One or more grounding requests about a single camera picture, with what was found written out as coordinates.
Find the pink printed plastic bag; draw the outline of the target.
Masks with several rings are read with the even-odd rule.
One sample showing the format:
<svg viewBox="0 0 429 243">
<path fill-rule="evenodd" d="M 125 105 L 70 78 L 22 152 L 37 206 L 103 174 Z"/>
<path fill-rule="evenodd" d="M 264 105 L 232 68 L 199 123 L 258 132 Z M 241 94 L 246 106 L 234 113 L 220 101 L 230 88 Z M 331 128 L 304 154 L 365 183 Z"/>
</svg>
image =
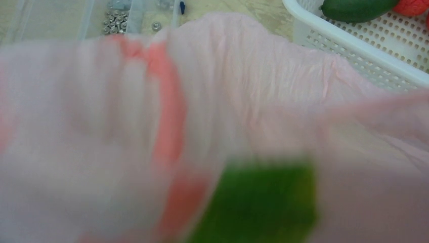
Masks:
<svg viewBox="0 0 429 243">
<path fill-rule="evenodd" d="M 1 242 L 187 242 L 227 167 L 304 163 L 304 242 L 428 242 L 427 88 L 234 13 L 1 47 Z"/>
</svg>

